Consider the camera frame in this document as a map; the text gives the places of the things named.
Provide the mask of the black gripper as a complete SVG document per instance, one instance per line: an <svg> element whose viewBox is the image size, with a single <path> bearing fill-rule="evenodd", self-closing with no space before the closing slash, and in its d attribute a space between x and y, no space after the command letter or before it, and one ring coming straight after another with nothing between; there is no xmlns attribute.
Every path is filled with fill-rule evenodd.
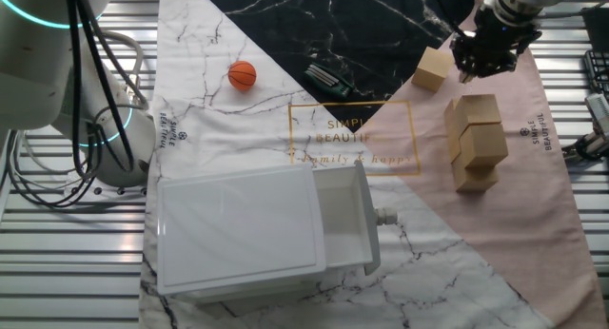
<svg viewBox="0 0 609 329"><path fill-rule="evenodd" d="M520 56L542 35L538 29L526 34L526 27L504 24L489 8L477 10L474 22L475 33L455 34L449 45L462 84L514 71Z"/></svg>

